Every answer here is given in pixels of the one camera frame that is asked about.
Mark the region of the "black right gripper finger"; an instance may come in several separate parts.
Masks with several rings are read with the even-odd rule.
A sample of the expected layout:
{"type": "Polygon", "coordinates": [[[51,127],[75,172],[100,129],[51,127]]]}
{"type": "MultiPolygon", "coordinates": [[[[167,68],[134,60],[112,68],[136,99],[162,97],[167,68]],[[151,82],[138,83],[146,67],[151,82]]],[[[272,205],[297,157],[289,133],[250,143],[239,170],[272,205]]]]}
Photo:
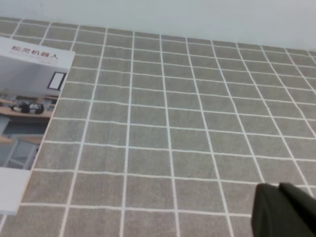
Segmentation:
{"type": "Polygon", "coordinates": [[[255,237],[314,237],[316,199],[291,183],[258,184],[251,228],[255,237]]]}

